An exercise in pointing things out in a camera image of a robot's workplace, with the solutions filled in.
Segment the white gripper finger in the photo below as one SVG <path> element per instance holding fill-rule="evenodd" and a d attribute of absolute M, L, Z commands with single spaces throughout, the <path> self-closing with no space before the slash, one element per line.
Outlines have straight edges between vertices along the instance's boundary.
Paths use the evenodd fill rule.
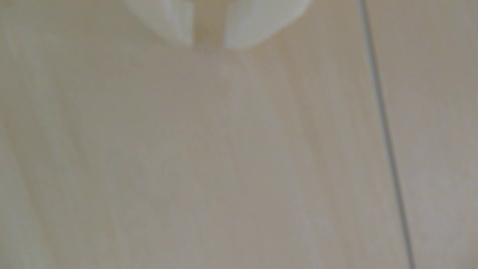
<path fill-rule="evenodd" d="M 298 20 L 312 0 L 235 0 L 228 4 L 224 47 L 252 48 Z"/>
<path fill-rule="evenodd" d="M 124 0 L 127 8 L 162 40 L 193 46 L 193 3 L 189 0 Z"/>

